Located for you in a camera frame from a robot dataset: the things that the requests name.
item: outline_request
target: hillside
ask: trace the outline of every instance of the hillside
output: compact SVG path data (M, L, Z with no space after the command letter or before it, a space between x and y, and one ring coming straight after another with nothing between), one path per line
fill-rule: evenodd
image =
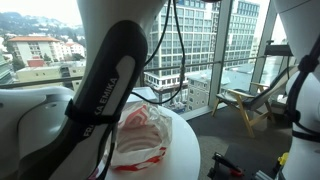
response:
M77 34L83 36L83 28L71 28L56 19L38 16L22 16L17 12L0 13L0 34L28 35L42 33L44 35L61 36Z

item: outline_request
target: gray carpet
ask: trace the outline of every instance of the gray carpet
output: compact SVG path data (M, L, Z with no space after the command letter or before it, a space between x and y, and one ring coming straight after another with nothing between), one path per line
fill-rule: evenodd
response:
M199 141L201 151L200 180L208 180L207 174L213 167L212 156L215 152L224 155L230 144L239 144L277 158L287 152L291 144L291 127L284 119L278 118L275 124L264 120L255 126L255 138L250 138L238 112L230 108L219 109L215 117L210 113L189 120Z
M214 165L214 160L212 160L213 153L218 152L224 155L228 149L228 143L212 136L197 136L197 138L201 153L199 180L207 180L208 177L206 176L209 172L209 169Z

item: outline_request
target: railing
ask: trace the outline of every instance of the railing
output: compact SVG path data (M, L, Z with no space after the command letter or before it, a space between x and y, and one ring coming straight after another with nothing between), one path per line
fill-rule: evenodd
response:
M241 60L249 60L249 59L260 59L260 58L265 58L265 57L266 56L242 58L242 59L233 59L233 60L225 60L224 62L233 62L233 61L241 61ZM186 65L186 67L210 65L210 64L217 64L217 63L221 63L221 62L222 61L220 60L220 61L214 61L214 62L188 64L188 65ZM180 66L144 69L144 72L175 69L175 68L180 68ZM42 85L42 84L50 84L50 83L58 83L58 82L69 82L69 81L81 80L82 77L83 76L77 76L77 77L67 77L67 78L41 80L41 81L30 81L30 82L23 82L23 83L2 84L2 85L0 85L0 89L12 89L12 88L25 87L25 86L34 86L34 85Z

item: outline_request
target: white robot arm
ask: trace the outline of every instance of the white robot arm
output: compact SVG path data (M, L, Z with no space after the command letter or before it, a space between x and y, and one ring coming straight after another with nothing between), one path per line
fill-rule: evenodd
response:
M0 150L0 163L3 163L0 179L87 179L90 176L143 70L146 35L165 2L78 0L88 47L83 83L75 96L59 94L54 89L38 90L26 96L18 96L22 91L0 92L0 135L8 137L1 139L6 145ZM60 95L64 99L48 100L49 96ZM55 106L50 112L45 111L50 103ZM61 109L66 103L67 110ZM3 122L6 113L10 114ZM19 149L19 155L11 149Z
M275 7L282 20L290 48L294 56L301 60L309 55L320 37L320 1L295 0L275 1ZM319 46L315 47L320 54ZM293 139L289 156L284 168L280 171L277 179L317 179L320 177L320 66L319 57L315 60L306 61L313 67L303 82L300 92L299 86L293 85L299 74L293 76L287 84L289 93L288 107L289 120L299 121L300 125L293 124Z

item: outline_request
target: crumpled plastic bag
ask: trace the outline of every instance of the crumpled plastic bag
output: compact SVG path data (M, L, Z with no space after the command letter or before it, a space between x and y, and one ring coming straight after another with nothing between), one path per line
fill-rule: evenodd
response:
M148 103L135 103L121 114L110 166L124 171L145 169L163 158L171 140L171 117ZM104 159L110 143L109 138Z

